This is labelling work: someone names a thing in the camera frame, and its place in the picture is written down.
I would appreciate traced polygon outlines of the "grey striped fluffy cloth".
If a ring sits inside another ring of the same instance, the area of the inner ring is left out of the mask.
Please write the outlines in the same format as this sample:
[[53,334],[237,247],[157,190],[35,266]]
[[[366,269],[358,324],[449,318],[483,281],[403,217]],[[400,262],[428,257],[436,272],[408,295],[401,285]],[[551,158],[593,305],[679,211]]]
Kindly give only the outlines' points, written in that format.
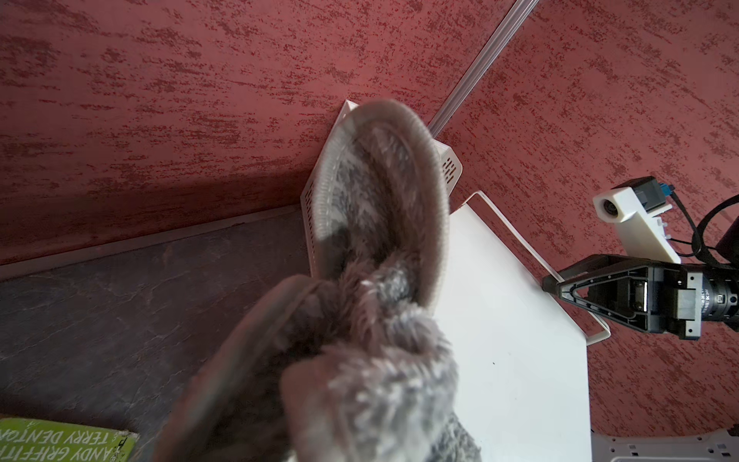
[[173,409],[157,461],[477,461],[433,311],[448,252],[442,162],[394,100],[352,110],[317,164],[316,272],[271,289]]

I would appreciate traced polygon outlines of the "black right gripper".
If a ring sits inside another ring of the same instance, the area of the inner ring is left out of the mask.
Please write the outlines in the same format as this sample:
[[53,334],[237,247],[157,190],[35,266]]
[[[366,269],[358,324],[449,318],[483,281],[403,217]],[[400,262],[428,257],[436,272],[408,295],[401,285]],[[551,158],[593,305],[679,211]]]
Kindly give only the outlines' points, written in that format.
[[[543,289],[577,277],[591,277],[638,262],[639,258],[594,254],[542,279]],[[558,287],[556,296],[592,314],[636,331],[670,333],[697,340],[704,323],[738,330],[738,271],[703,265],[655,266],[629,289],[617,285]]]

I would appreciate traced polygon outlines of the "white three-tier bookshelf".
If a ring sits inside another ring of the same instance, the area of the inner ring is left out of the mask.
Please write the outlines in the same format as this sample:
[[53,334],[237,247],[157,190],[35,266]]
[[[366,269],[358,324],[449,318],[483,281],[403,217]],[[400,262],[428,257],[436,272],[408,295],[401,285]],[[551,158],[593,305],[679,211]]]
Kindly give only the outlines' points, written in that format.
[[475,213],[475,192],[450,215],[435,318],[459,366],[455,412],[484,461],[592,458],[589,337]]

